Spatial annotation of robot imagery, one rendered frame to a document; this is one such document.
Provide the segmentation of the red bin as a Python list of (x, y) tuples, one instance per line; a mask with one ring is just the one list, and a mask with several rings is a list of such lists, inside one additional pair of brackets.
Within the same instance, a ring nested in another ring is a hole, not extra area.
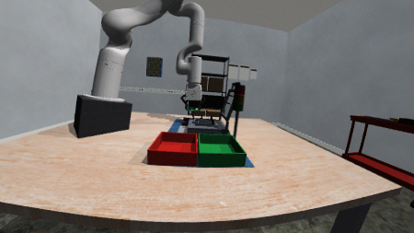
[(197, 167), (197, 154), (197, 134), (161, 132), (147, 149), (147, 162), (154, 165)]

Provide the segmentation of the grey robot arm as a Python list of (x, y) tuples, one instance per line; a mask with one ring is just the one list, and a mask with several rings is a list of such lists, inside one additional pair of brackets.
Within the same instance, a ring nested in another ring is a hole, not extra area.
[[(133, 8), (111, 10), (101, 19), (101, 26), (109, 37), (109, 42), (98, 55), (98, 62), (91, 95), (88, 99), (124, 102), (119, 95), (121, 74), (125, 57), (132, 46), (131, 29), (147, 25), (161, 18), (167, 11), (176, 17), (190, 18), (190, 41), (178, 53), (176, 71), (188, 76), (187, 82), (201, 82), (201, 57), (186, 56), (197, 52), (203, 46), (204, 11), (195, 3), (183, 4), (184, 0), (150, 0)], [(183, 5), (182, 5), (183, 4)]]

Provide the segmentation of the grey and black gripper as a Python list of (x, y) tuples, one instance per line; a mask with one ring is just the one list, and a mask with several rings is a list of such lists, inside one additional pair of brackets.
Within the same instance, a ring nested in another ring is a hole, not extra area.
[[(188, 90), (188, 91), (187, 91)], [(185, 100), (184, 100), (185, 97)], [(201, 102), (201, 97), (203, 97), (203, 101)], [(186, 93), (182, 97), (181, 100), (185, 103), (185, 109), (188, 109), (188, 101), (189, 100), (197, 100), (199, 101), (199, 111), (201, 110), (202, 103), (206, 100), (206, 98), (201, 94), (201, 85), (200, 84), (187, 84), (186, 85)]]

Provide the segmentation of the green bin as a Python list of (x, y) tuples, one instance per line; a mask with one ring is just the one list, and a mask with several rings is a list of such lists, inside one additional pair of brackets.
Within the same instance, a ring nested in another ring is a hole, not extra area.
[(247, 153), (230, 134), (199, 134), (199, 167), (244, 167)]

